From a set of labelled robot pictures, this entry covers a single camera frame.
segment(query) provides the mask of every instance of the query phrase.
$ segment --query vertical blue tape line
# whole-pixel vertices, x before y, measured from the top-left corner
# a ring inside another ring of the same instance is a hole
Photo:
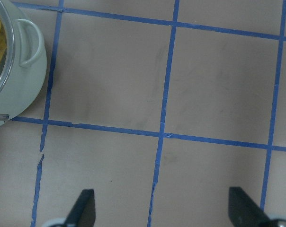
[[[37,219],[37,206],[38,206],[38,200],[39,200],[39,193],[40,193],[40,183],[42,178],[42,162],[44,159],[44,155],[42,155],[42,158],[37,166],[37,175],[36,175],[36,185],[35,185],[35,196],[34,196],[34,205],[33,210],[31,214],[31,223],[30,227],[36,227],[36,219]]]
[[[268,149],[266,153],[262,195],[261,195],[261,202],[260,202],[260,207],[262,210],[264,210],[265,208],[271,153],[273,150],[273,139],[274,139],[274,130],[275,130],[276,112],[277,112],[277,98],[278,98],[278,93],[279,93],[279,83],[280,83],[280,74],[281,74],[281,65],[282,65],[285,23],[286,23],[286,0],[283,0],[281,27],[280,27],[280,39],[279,39],[279,46],[278,46],[278,53],[277,53],[276,79],[275,79],[274,94],[273,94],[273,100],[272,100],[270,128],[269,128],[269,136],[268,136]]]
[[[178,20],[178,11],[179,11],[179,0],[175,0],[174,11],[173,11],[174,22],[177,22]],[[156,160],[155,160],[155,168],[154,168],[154,173],[153,173],[152,193],[151,193],[151,200],[150,200],[150,205],[149,205],[147,227],[152,226],[153,199],[154,199],[154,192],[155,192],[155,189],[158,183],[158,178],[159,178],[163,140],[165,137],[164,131],[165,131],[165,119],[166,119],[166,107],[167,107],[167,100],[168,100],[168,91],[169,91],[169,86],[170,86],[170,73],[171,73],[172,57],[173,57],[173,50],[174,50],[175,38],[176,38],[176,30],[177,30],[176,25],[173,25],[171,28],[171,33],[170,33],[170,45],[169,45],[169,50],[168,50],[163,100],[162,100],[160,132],[159,132],[159,140],[158,140],[157,154],[156,154]]]
[[[63,5],[64,5],[64,0],[60,0],[59,7],[63,7]],[[49,78],[48,78],[48,85],[47,85],[47,93],[46,93],[44,123],[42,126],[40,151],[42,151],[44,148],[45,138],[46,138],[47,128],[48,128],[49,108],[50,108],[52,88],[53,88],[53,83],[54,83],[54,69],[56,66],[56,58],[57,58],[57,53],[58,53],[61,21],[62,21],[62,12],[57,12],[56,26],[55,26],[55,32],[54,32],[53,51],[52,51],[52,58],[51,58],[51,63],[50,63]]]

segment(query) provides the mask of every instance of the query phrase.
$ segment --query white handle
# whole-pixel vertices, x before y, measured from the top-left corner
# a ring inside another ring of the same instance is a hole
[[[43,52],[43,49],[45,48],[44,47],[43,34],[40,31],[40,29],[38,28],[38,26],[36,24],[34,24],[33,22],[31,22],[30,20],[17,19],[16,21],[18,22],[18,27],[19,27],[19,33],[20,33],[20,39],[21,39],[21,48],[26,48],[26,45],[28,45],[26,43],[26,41],[24,40],[24,34],[23,34],[24,30],[21,28],[22,23],[32,26],[38,35],[38,48],[37,48],[36,53],[28,60],[22,60],[21,59],[20,63],[19,63],[19,65],[21,67],[28,68],[39,59],[39,57],[41,56],[41,54]]]

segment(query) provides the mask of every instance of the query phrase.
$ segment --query metal rim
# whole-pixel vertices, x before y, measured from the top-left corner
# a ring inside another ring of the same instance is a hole
[[[14,28],[9,13],[6,10],[4,4],[2,3],[2,0],[0,0],[0,20],[5,30],[6,42],[7,42],[5,64],[2,73],[0,75],[0,92],[1,92],[11,73],[11,68],[15,56]]]

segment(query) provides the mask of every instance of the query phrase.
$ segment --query white pot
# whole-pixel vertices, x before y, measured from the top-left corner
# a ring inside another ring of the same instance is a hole
[[[39,28],[9,0],[0,0],[7,39],[0,74],[0,126],[22,113],[38,95],[46,74],[46,52]]]

